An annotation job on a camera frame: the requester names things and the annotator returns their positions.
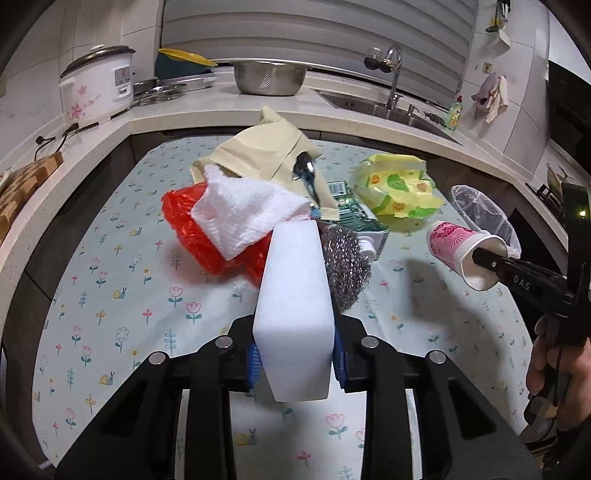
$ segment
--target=kitchen sink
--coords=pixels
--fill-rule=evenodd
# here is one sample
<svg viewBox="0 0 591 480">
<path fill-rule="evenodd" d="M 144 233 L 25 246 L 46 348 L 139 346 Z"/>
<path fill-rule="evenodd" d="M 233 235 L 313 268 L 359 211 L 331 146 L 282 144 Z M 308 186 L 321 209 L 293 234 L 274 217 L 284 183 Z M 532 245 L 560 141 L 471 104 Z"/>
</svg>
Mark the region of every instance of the kitchen sink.
<svg viewBox="0 0 591 480">
<path fill-rule="evenodd" d="M 408 125 L 409 127 L 418 128 L 424 132 L 437 135 L 450 142 L 459 144 L 459 142 L 445 132 L 439 130 L 435 125 L 430 124 L 416 115 L 408 115 L 404 110 L 399 108 L 388 110 L 383 103 L 374 102 L 365 98 L 343 95 L 341 93 L 324 92 L 322 90 L 316 91 L 324 100 L 337 108 L 353 110 L 354 112 L 365 113 L 366 115 L 377 116 L 398 124 Z"/>
</svg>

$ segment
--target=pink paper cup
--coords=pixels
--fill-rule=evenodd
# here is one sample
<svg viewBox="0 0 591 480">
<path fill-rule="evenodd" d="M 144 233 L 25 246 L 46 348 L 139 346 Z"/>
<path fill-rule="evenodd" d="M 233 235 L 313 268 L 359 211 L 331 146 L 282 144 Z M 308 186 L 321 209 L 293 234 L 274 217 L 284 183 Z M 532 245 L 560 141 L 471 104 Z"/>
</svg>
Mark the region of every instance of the pink paper cup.
<svg viewBox="0 0 591 480">
<path fill-rule="evenodd" d="M 472 260 L 472 252 L 481 247 L 508 257 L 507 245 L 501 237 L 440 220 L 434 222 L 427 231 L 427 245 L 431 255 L 460 275 L 470 288 L 478 291 L 494 287 L 499 277 L 476 265 Z"/>
</svg>

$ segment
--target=white sponge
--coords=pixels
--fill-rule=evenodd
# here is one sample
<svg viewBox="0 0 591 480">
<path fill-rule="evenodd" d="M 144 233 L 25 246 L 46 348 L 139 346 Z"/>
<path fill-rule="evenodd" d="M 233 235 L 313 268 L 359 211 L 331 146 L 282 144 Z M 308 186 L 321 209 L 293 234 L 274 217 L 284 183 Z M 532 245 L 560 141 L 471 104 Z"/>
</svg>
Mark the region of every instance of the white sponge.
<svg viewBox="0 0 591 480">
<path fill-rule="evenodd" d="M 252 333 L 276 401 L 328 397 L 335 317 L 315 221 L 275 226 Z"/>
</svg>

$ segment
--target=dish soap bottle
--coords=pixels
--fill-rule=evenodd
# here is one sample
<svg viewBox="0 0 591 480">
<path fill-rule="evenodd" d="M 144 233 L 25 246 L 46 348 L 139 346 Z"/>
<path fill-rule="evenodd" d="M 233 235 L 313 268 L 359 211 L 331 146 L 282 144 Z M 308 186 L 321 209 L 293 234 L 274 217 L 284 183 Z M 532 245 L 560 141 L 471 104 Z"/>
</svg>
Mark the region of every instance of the dish soap bottle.
<svg viewBox="0 0 591 480">
<path fill-rule="evenodd" d="M 456 101 L 452 103 L 445 119 L 446 127 L 448 127 L 449 130 L 455 131 L 457 123 L 460 121 L 462 109 L 462 96 L 460 95 Z"/>
</svg>

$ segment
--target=floral tablecloth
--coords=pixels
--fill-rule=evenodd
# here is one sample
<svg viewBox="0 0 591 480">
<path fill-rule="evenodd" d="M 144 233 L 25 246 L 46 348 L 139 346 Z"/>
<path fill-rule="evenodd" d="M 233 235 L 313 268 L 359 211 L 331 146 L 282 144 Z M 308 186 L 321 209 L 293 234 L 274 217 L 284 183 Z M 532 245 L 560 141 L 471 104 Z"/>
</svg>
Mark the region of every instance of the floral tablecloth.
<svg viewBox="0 0 591 480">
<path fill-rule="evenodd" d="M 107 201 L 67 266 L 33 381 L 33 423 L 55 465 L 151 352 L 195 352 L 254 311 L 258 290 L 243 277 L 208 275 L 160 213 L 163 193 L 191 184 L 191 162 L 228 138 L 188 137 L 150 151 Z M 358 162 L 378 153 L 313 142 L 324 152 L 318 165 L 328 181 L 348 178 Z M 428 222 L 435 220 L 463 224 L 447 203 Z M 521 316 L 504 286 L 470 290 L 430 256 L 428 222 L 389 222 L 393 231 L 372 265 L 370 288 L 349 314 L 402 352 L 445 351 L 519 433 L 531 349 Z M 365 394 L 344 394 L 333 379 L 323 401 L 280 404 L 261 388 L 232 394 L 231 402 L 239 479 L 359 478 Z M 183 477 L 183 430 L 177 478 Z"/>
</svg>

